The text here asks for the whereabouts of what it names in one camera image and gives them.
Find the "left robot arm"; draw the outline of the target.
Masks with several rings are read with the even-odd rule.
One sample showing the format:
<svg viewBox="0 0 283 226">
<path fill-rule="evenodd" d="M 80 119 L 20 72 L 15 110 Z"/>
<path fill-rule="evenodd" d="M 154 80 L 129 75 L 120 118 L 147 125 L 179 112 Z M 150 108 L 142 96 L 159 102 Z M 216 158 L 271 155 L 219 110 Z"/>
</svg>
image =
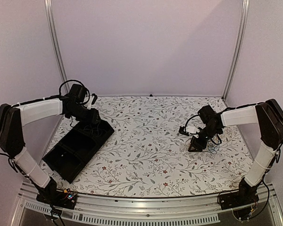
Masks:
<svg viewBox="0 0 283 226">
<path fill-rule="evenodd" d="M 28 150 L 25 129 L 55 116 L 89 124 L 100 121 L 98 110 L 93 108 L 98 96 L 78 80 L 70 83 L 72 86 L 66 94 L 59 91 L 49 97 L 0 106 L 0 155 L 7 157 L 13 171 L 28 178 L 50 204 L 57 204 L 61 195 L 56 181 L 43 171 Z"/>
</svg>

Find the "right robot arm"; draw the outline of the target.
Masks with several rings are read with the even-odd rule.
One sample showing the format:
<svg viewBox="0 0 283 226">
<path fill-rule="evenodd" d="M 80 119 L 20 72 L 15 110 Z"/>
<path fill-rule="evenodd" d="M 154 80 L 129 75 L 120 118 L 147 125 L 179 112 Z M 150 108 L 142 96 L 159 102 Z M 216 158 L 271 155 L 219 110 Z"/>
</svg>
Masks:
<svg viewBox="0 0 283 226">
<path fill-rule="evenodd" d="M 283 145 L 283 110 L 275 99 L 265 102 L 228 107 L 216 112 L 210 105 L 202 107 L 196 114 L 205 125 L 203 128 L 185 124 L 181 133 L 190 136 L 189 152 L 202 152 L 208 141 L 223 133 L 224 128 L 246 124 L 257 124 L 260 132 L 260 146 L 253 164 L 239 183 L 239 191 L 234 201 L 245 205 L 253 194 L 264 175 L 270 171 L 274 162 L 279 160 Z"/>
</svg>

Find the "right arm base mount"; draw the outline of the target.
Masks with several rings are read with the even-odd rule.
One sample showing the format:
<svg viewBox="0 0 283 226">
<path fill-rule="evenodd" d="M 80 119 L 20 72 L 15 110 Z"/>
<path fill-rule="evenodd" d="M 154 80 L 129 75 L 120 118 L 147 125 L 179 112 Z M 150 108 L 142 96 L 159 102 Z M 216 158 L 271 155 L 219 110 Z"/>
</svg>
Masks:
<svg viewBox="0 0 283 226">
<path fill-rule="evenodd" d="M 220 193 L 217 197 L 217 203 L 221 206 L 222 210 L 237 208 L 258 201 L 257 191 L 245 188 L 239 189 L 236 192 Z"/>
</svg>

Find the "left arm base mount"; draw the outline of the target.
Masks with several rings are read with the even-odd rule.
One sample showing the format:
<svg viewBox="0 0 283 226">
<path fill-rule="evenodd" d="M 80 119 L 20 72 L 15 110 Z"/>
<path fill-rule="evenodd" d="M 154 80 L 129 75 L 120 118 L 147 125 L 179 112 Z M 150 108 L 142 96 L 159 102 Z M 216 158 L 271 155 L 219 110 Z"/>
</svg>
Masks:
<svg viewBox="0 0 283 226">
<path fill-rule="evenodd" d="M 36 197 L 36 200 L 54 207 L 62 207 L 73 210 L 77 202 L 77 191 L 70 189 L 66 190 L 45 190 L 41 189 Z"/>
</svg>

